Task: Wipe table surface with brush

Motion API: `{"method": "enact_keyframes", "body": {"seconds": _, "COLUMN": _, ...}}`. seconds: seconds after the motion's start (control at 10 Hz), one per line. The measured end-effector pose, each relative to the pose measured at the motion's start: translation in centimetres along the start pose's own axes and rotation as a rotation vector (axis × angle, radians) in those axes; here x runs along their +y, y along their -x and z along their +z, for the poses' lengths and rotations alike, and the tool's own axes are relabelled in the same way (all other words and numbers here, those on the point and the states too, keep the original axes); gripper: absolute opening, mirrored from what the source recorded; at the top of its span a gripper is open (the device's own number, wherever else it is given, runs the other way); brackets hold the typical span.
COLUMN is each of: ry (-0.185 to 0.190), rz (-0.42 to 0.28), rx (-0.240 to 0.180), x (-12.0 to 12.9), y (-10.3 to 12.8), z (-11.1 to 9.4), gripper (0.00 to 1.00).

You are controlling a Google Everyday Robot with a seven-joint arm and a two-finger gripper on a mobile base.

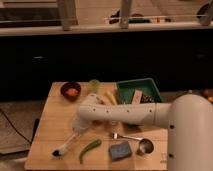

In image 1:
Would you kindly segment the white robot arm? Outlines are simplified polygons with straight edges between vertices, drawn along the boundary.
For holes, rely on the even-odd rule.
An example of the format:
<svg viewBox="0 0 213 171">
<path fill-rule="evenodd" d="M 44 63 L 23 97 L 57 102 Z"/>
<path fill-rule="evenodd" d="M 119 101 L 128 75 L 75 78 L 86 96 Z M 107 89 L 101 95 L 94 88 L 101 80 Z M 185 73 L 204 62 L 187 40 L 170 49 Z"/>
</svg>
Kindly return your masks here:
<svg viewBox="0 0 213 171">
<path fill-rule="evenodd" d="M 86 132 L 94 120 L 165 128 L 168 171 L 213 171 L 213 105 L 199 95 L 172 103 L 102 105 L 97 94 L 89 94 L 76 110 L 73 130 Z"/>
</svg>

